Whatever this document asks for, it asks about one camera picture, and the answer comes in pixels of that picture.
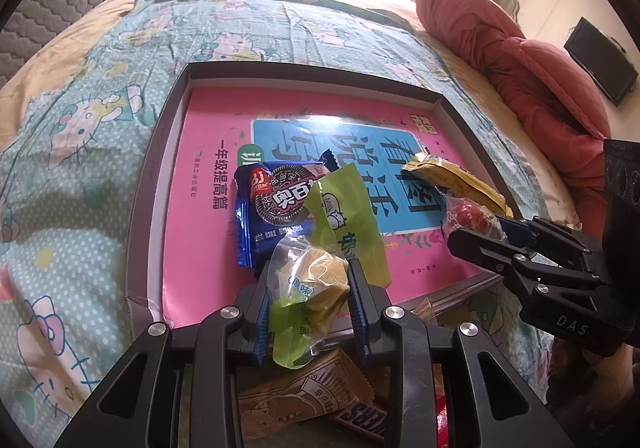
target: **bed sheet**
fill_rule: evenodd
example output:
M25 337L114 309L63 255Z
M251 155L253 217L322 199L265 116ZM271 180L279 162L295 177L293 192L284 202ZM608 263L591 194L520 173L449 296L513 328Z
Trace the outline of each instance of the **bed sheet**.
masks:
M385 13L364 1L130 2L90 13L84 32L54 39L0 92L0 121L9 123L0 158L0 399L36 448L53 444L130 342L122 293L130 203L153 124L190 60L287 60L433 87L481 136L524 215L546 213L521 152L462 87L461 65L396 16L404 0L381 2L394 9ZM549 338L517 310L498 287L464 313L542 393Z

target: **red blanket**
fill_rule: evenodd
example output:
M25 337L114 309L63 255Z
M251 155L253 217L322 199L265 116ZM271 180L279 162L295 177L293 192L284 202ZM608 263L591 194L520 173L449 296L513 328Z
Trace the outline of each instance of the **red blanket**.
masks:
M480 70L556 166L583 231L602 237L606 213L603 140L609 120L598 88L566 53L525 39L492 0L415 0L420 22Z

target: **television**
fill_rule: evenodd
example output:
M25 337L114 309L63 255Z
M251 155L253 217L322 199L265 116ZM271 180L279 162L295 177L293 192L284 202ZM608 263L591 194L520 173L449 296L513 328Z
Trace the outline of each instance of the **television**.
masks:
M638 72L620 45L584 17L580 18L564 48L615 105L620 105L634 88Z

